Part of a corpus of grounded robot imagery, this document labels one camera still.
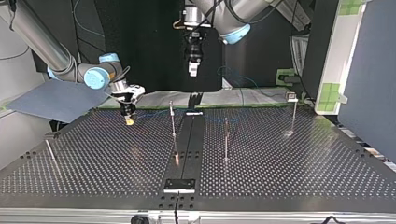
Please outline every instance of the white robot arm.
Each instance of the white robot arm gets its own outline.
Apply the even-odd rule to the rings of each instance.
[[[185,0],[182,28],[188,30],[186,57],[189,60],[191,77],[196,77],[198,67],[204,58],[202,43],[205,28],[212,27],[219,32],[224,44],[236,44],[250,31],[251,20],[270,4],[274,9],[283,0]]]
[[[120,112],[126,123],[133,124],[135,104],[145,89],[126,84],[127,71],[122,69],[117,54],[102,55],[99,64],[77,63],[23,0],[0,0],[0,17],[47,64],[50,77],[85,83],[94,90],[110,86],[113,97],[120,102]]]

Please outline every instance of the cable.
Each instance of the cable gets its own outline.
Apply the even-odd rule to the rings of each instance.
[[[90,42],[88,42],[88,41],[86,41],[86,40],[84,40],[84,39],[81,39],[81,38],[78,37],[78,36],[77,36],[77,39],[80,40],[81,42],[83,42],[83,43],[85,43],[85,44],[87,44],[87,45],[93,47],[94,49],[97,49],[97,50],[101,51],[102,53],[105,53],[104,50],[102,50],[102,49],[96,47],[95,45],[91,44]]]
[[[232,1],[232,0],[225,0],[225,2],[224,2],[224,3],[225,3],[225,6],[228,8],[228,10],[231,12],[231,14],[232,14],[238,21],[240,21],[240,22],[242,22],[242,23],[244,23],[244,24],[255,24],[255,23],[258,23],[258,22],[260,22],[260,21],[263,21],[263,20],[267,19],[267,18],[277,9],[277,7],[278,7],[282,2],[284,2],[285,0],[280,0],[280,1],[271,9],[271,11],[269,11],[267,14],[265,14],[264,16],[262,16],[261,18],[255,20],[255,21],[245,21],[244,19],[240,18],[240,17],[236,14],[235,10],[233,10],[233,4],[232,4],[231,1]]]
[[[216,0],[213,0],[213,6],[216,6],[216,3],[217,3],[217,1],[216,1]],[[214,10],[213,13],[212,13],[212,21],[210,22],[210,25],[212,26],[212,28],[214,28],[215,15],[216,15],[216,8],[217,8],[217,7],[215,7],[215,10]]]
[[[297,5],[298,5],[298,0],[296,0],[296,4],[294,5],[293,15],[291,17],[291,24],[290,24],[290,27],[291,27],[291,31],[290,31],[291,32],[291,34],[290,34],[291,58],[293,59],[293,63],[296,66],[297,77],[300,79],[301,85],[303,86],[303,89],[304,89],[306,95],[308,96],[308,98],[312,102],[312,104],[314,106],[316,106],[315,100],[311,97],[311,95],[309,94],[308,90],[305,87],[305,84],[303,82],[303,78],[302,78],[302,76],[300,75],[300,72],[297,69],[297,61],[296,61],[296,59],[294,57],[294,47],[293,47],[293,43],[292,43],[292,38],[293,38],[293,29],[294,29],[293,24],[294,24],[294,19],[295,19],[295,15],[296,15]]]
[[[85,60],[87,60],[88,63],[91,63],[91,61],[88,59],[88,57],[85,56],[85,54],[83,54],[81,51],[79,52],[79,54],[80,54],[83,58],[85,58]]]
[[[17,14],[17,11],[12,13],[11,20],[9,21],[9,30],[10,31],[14,31],[14,29],[12,28],[12,24],[14,23],[14,20],[15,20],[15,14]]]
[[[176,200],[176,205],[175,205],[175,223],[178,224],[178,215],[177,215],[177,204],[178,204],[178,195],[177,195],[177,200]]]
[[[21,57],[23,54],[25,54],[27,51],[29,50],[29,46],[26,48],[26,50],[23,53],[17,54],[15,56],[11,56],[11,57],[6,57],[6,58],[0,58],[0,61],[3,60],[10,60],[10,59],[14,59],[14,58],[19,58]]]
[[[77,6],[78,6],[79,1],[80,1],[80,0],[77,0],[75,6],[73,7],[73,11],[72,11],[73,17],[74,17],[74,19],[75,19],[75,21],[76,21],[76,24],[77,24],[79,27],[81,27],[81,29],[85,30],[86,32],[89,32],[89,33],[94,34],[94,35],[99,35],[99,36],[105,38],[104,35],[99,34],[99,33],[95,32],[95,31],[90,30],[90,29],[87,29],[87,28],[85,28],[83,25],[81,25],[81,23],[79,23],[78,18],[77,18],[77,13],[76,13],[76,9],[77,9]]]
[[[14,23],[15,20],[15,15],[17,13],[17,0],[9,0],[8,1],[8,12],[10,16],[10,21],[9,21],[9,30],[14,31],[12,28],[12,24]]]
[[[337,218],[333,216],[326,217],[326,219],[324,219],[324,221],[321,224],[328,224],[331,220],[333,220],[337,224],[346,224],[345,222],[338,221]]]
[[[225,76],[223,76],[222,74],[220,74],[219,71],[220,71],[220,69],[223,69],[223,68],[230,70],[231,74],[226,74]],[[249,78],[249,77],[241,76],[241,75],[239,75],[239,74],[233,74],[233,69],[230,68],[230,67],[227,67],[227,66],[222,66],[222,67],[220,67],[220,68],[218,69],[218,75],[219,75],[219,76],[222,76],[222,77],[227,77],[228,75],[230,75],[230,76],[234,76],[234,77],[241,77],[241,78],[244,78],[244,79],[250,81],[251,83],[253,83],[253,85],[254,85],[263,95],[265,95],[265,96],[267,96],[267,97],[274,97],[274,96],[277,96],[277,95],[283,95],[283,93],[279,93],[279,94],[268,94],[268,93],[265,93],[264,91],[262,91],[262,89],[260,89],[260,87],[259,87],[259,85],[257,84],[257,82],[255,82],[253,79],[251,79],[251,78]]]

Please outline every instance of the green tape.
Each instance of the green tape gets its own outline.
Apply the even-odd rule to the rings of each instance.
[[[358,15],[359,9],[361,8],[362,4],[362,0],[342,0],[338,15]]]
[[[1,104],[0,105],[0,111],[7,110],[7,105],[8,104],[9,104],[9,102],[5,102],[5,103]]]
[[[279,76],[294,77],[294,69],[293,68],[277,69],[277,71],[276,71],[276,85],[277,86],[293,86],[292,83],[285,83],[284,81],[279,80]]]
[[[323,83],[318,103],[319,111],[334,111],[340,97],[339,89],[338,83]]]

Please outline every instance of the metal rod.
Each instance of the metal rod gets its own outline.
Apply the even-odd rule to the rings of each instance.
[[[228,119],[225,118],[225,160],[228,160],[228,139],[230,137],[230,127],[229,127],[229,123],[228,123]]]
[[[171,120],[172,120],[172,138],[174,141],[174,150],[177,152],[177,142],[176,142],[176,128],[175,128],[175,111],[173,110],[173,102],[169,102],[169,110],[171,113]]]
[[[17,10],[13,20],[13,12],[9,9],[7,1],[0,1],[0,17],[6,23],[12,22],[13,30],[52,71],[62,72],[69,67],[70,53],[59,43],[24,0],[17,1]]]
[[[171,120],[172,120],[172,135],[176,137],[176,129],[175,129],[175,112],[173,110],[173,102],[169,102],[169,110],[171,113]]]
[[[47,149],[49,150],[50,158],[56,160],[55,155],[53,154],[52,147],[50,146],[50,141],[46,139]]]
[[[295,120],[295,118],[296,118],[296,112],[297,112],[297,103],[298,102],[295,102],[294,103],[294,110],[293,110],[293,121]]]

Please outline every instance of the metal pin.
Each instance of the metal pin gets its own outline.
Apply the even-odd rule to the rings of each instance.
[[[297,112],[297,101],[294,103],[294,111],[293,111],[293,121],[296,118],[296,112]]]
[[[55,155],[52,152],[52,147],[50,146],[50,141],[46,139],[47,148],[49,149],[50,158],[55,160]]]
[[[228,139],[230,137],[230,126],[228,124],[228,119],[225,118],[225,160],[228,160]]]
[[[175,128],[175,111],[173,110],[173,102],[169,102],[169,111],[171,113],[172,120],[172,137],[174,141],[174,151],[177,152],[177,143],[176,143],[176,128]]]
[[[176,129],[175,129],[175,112],[173,110],[173,102],[169,102],[169,110],[171,112],[171,120],[172,120],[172,135],[176,137]]]

